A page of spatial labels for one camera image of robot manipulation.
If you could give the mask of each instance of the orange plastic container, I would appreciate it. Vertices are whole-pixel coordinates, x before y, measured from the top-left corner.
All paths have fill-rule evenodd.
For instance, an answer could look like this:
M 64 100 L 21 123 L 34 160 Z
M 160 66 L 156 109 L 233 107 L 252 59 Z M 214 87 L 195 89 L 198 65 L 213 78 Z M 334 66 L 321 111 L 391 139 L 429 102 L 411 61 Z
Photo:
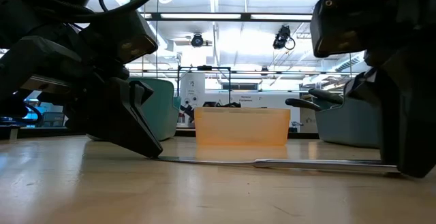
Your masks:
M 289 109 L 196 108 L 197 143 L 222 146 L 283 146 Z

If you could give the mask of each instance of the security camera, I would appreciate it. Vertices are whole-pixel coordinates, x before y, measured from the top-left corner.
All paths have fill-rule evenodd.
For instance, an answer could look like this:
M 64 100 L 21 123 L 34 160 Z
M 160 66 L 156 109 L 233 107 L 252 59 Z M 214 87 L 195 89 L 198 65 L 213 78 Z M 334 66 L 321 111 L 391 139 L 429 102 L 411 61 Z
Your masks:
M 201 33 L 196 33 L 193 35 L 193 38 L 191 40 L 191 45 L 194 47 L 201 47 L 204 43 L 203 37 Z
M 280 49 L 282 49 L 282 48 L 287 48 L 287 47 L 286 47 L 286 44 L 287 44 L 290 40 L 293 41 L 293 43 L 294 43 L 294 47 L 295 47 L 295 41 L 294 41 L 294 39 L 292 39 L 292 37 L 291 37 L 291 30 L 289 29 L 289 26 L 281 26 L 279 32 L 278 32 L 278 33 L 276 34 L 276 36 L 275 36 L 275 40 L 274 40 L 274 43 L 272 44 L 272 46 L 273 46 L 274 49 L 276 49 L 276 50 L 280 50 Z

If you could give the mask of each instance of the metal rod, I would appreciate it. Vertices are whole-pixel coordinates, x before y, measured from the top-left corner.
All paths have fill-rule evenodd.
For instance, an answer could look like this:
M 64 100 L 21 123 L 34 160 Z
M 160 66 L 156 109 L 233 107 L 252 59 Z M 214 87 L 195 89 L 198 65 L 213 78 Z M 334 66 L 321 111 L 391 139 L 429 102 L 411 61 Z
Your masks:
M 180 87 L 179 87 L 179 82 L 180 82 L 180 66 L 178 66 L 177 67 L 177 97 L 179 97 L 180 95 L 179 95 L 179 90 L 180 90 Z
M 158 161 L 193 163 L 202 165 L 233 165 L 253 167 L 286 167 L 300 170 L 334 170 L 351 172 L 398 173 L 395 165 L 384 165 L 378 160 L 309 160 L 309 159 L 256 159 L 255 161 L 205 161 L 190 157 L 159 157 Z
M 232 103 L 232 68 L 229 67 L 229 104 Z

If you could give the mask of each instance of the wooden table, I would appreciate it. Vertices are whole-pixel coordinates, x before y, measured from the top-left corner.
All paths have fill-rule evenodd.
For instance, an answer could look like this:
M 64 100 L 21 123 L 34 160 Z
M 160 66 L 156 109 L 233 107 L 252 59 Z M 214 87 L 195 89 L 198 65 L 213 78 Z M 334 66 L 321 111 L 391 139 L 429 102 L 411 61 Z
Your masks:
M 163 142 L 203 159 L 377 159 L 378 151 L 290 140 L 283 148 Z M 436 174 L 379 174 L 150 161 L 84 136 L 2 141 L 0 223 L 436 223 Z

